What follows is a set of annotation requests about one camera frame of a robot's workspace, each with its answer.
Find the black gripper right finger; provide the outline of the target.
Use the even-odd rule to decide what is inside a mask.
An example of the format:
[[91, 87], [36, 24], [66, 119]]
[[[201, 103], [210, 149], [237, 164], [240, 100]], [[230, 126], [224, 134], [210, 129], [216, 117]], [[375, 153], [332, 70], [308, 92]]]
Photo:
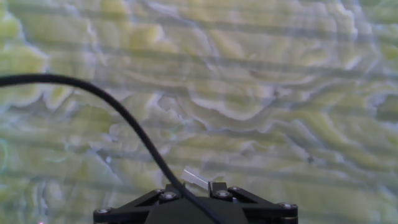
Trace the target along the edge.
[[210, 198], [236, 205], [250, 224], [298, 224], [298, 206], [294, 203], [272, 203], [241, 187], [228, 187], [225, 182], [209, 182], [208, 189]]

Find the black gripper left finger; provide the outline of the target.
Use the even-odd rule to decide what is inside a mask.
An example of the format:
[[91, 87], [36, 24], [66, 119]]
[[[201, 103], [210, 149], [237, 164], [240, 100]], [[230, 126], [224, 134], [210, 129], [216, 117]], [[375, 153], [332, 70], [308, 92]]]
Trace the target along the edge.
[[166, 220], [155, 217], [154, 221], [147, 221], [150, 211], [167, 202], [182, 199], [183, 196], [171, 185], [164, 189], [152, 190], [139, 198], [118, 208], [108, 207], [96, 209], [93, 212], [94, 224], [145, 224], [145, 223], [172, 223], [186, 224], [186, 220]]

